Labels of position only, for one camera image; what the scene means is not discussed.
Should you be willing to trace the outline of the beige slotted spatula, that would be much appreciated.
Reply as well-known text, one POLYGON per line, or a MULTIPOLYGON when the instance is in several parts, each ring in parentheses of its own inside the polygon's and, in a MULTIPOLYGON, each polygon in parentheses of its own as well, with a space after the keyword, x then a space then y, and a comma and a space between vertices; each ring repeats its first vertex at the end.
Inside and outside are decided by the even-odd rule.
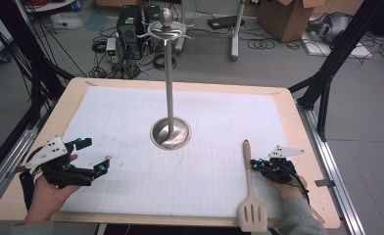
POLYGON ((265 205, 256 197, 253 188, 251 161, 251 145, 248 140, 243 142, 244 166, 247 182, 247 196, 239 204, 237 212, 240 228, 243 232, 266 232, 267 211, 265 205))

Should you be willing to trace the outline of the large black computer tower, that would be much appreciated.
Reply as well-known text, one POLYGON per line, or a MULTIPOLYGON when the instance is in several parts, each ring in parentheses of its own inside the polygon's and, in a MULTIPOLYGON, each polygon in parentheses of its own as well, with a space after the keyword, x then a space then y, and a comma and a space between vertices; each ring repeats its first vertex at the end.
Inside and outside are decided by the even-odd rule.
POLYGON ((120 44, 126 59, 140 60, 142 38, 138 35, 144 33, 142 24, 141 7, 138 5, 124 5, 121 8, 117 22, 120 44))

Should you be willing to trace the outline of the white flat board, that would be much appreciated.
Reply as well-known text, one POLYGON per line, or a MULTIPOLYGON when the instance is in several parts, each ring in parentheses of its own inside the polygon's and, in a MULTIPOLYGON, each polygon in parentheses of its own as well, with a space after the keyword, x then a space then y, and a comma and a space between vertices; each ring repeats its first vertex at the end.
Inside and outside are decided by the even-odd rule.
POLYGON ((370 59, 372 54, 360 42, 354 47, 343 46, 342 49, 332 49, 322 38, 311 32, 305 32, 301 38, 307 54, 310 56, 327 57, 332 51, 344 53, 353 59, 370 59))

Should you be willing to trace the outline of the white grid mat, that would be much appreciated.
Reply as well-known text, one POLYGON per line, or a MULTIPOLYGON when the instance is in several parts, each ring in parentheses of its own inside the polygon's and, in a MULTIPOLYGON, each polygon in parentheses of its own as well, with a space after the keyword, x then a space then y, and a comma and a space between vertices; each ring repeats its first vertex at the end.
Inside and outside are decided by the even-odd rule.
POLYGON ((174 113, 191 126, 190 141, 163 150, 152 125, 167 114, 157 89, 90 87, 64 139, 89 137, 75 166, 108 160, 107 174, 66 202, 67 212, 234 217, 247 195, 243 143, 264 158, 285 135, 274 98, 218 92, 176 91, 174 113))

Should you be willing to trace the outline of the black metal frame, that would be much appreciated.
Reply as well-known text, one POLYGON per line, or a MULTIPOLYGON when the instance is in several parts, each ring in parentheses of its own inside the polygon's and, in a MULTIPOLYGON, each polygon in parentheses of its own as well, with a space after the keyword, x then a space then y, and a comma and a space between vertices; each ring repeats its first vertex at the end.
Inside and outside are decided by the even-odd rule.
MULTIPOLYGON (((383 12, 384 0, 364 0, 333 49, 356 46, 383 12)), ((332 51, 314 75, 288 88, 291 93, 306 88, 303 96, 297 100, 297 104, 306 110, 312 111, 315 102, 320 100, 316 130, 323 141, 326 141, 325 127, 331 83, 348 57, 344 53, 332 51)))
POLYGON ((0 20, 26 58, 23 62, 15 56, 15 49, 0 30, 0 41, 14 57, 23 78, 27 78, 31 83, 31 106, 26 116, 29 119, 29 125, 34 127, 41 119, 42 106, 47 101, 56 103, 63 95, 66 86, 60 78, 71 81, 73 75, 56 66, 44 54, 15 0, 0 0, 0 20))

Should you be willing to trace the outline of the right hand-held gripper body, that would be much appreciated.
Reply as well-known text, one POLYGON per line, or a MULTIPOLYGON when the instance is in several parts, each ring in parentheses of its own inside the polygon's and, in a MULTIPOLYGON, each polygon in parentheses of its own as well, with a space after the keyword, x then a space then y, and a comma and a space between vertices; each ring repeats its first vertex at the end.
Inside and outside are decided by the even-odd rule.
POLYGON ((290 160, 290 157, 302 155, 303 149, 295 149, 277 145, 269 154, 269 164, 262 164, 261 174, 263 177, 277 182, 288 183, 298 176, 298 173, 290 160))

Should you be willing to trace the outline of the clear plastic bag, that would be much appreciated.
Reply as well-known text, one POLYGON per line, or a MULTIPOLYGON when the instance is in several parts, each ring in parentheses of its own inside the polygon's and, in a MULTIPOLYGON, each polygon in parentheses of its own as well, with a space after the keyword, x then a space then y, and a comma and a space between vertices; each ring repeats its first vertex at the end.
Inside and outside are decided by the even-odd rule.
POLYGON ((59 13, 50 17, 54 28, 78 29, 82 27, 82 20, 77 13, 59 13))

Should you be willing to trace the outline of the flat black device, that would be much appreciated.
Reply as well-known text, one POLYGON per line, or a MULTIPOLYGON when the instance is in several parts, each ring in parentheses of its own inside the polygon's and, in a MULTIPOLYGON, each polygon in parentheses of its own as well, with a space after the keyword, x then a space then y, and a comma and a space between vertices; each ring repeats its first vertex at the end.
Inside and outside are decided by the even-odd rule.
POLYGON ((207 24, 211 29, 235 28, 237 25, 237 17, 221 17, 207 20, 207 24))

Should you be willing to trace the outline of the person's left hand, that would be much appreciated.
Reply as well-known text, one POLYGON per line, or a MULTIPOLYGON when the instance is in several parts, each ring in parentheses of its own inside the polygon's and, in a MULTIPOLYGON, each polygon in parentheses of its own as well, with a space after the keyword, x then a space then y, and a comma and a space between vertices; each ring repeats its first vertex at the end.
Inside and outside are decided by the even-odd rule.
POLYGON ((37 225, 50 220, 79 186, 70 185, 62 189, 50 184, 44 175, 35 180, 32 202, 23 225, 37 225))

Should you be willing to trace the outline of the small white power box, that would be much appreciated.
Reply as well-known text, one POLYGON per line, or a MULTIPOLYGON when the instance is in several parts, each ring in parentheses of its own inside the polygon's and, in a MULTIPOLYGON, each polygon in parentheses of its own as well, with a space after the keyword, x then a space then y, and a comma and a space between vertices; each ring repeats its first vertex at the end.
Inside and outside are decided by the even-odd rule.
POLYGON ((115 56, 117 54, 117 41, 114 38, 107 39, 106 52, 109 56, 115 56))

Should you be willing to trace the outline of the grey bag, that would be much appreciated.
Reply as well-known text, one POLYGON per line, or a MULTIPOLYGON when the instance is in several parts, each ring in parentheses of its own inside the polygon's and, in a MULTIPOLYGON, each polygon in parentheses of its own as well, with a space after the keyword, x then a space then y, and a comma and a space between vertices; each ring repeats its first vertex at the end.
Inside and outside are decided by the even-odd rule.
POLYGON ((306 32, 313 32, 324 42, 332 45, 352 19, 352 16, 341 12, 324 13, 321 17, 308 22, 306 32))

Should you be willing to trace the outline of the white round table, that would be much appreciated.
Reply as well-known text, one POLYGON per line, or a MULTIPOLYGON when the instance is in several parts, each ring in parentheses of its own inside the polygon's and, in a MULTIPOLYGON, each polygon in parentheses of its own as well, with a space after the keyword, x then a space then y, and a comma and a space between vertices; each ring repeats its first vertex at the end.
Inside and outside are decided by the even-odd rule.
POLYGON ((28 0, 24 1, 27 12, 46 12, 70 6, 75 0, 28 0))

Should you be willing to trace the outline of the white floor stand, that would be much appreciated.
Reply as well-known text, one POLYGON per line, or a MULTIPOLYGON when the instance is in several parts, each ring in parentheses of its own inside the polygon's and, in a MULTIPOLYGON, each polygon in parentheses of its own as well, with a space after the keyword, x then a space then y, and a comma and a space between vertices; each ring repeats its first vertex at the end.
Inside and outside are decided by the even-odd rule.
POLYGON ((241 25, 241 20, 243 17, 244 9, 245 9, 245 0, 239 0, 239 8, 236 15, 236 23, 233 28, 233 33, 231 36, 231 60, 236 62, 238 60, 239 55, 239 29, 241 25))

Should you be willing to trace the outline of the cardboard box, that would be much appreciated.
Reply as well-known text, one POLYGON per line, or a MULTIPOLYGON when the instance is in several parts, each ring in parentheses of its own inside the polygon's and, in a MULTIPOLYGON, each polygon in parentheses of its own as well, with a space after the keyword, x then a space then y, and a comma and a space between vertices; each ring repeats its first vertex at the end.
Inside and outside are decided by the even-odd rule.
POLYGON ((315 7, 325 0, 261 0, 258 25, 280 42, 299 40, 315 7))

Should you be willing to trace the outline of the steel utensil stand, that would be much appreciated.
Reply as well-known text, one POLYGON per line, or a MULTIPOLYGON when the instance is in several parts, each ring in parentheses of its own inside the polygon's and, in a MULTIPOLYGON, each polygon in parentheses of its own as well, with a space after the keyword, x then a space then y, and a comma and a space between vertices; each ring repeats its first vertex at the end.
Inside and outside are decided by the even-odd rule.
POLYGON ((158 20, 150 23, 147 27, 147 32, 140 35, 140 38, 146 36, 159 39, 164 43, 166 73, 167 116, 153 124, 150 137, 152 142, 163 150, 178 150, 189 142, 192 129, 186 120, 176 117, 173 112, 171 42, 186 36, 186 25, 175 22, 169 8, 162 8, 159 12, 158 20))

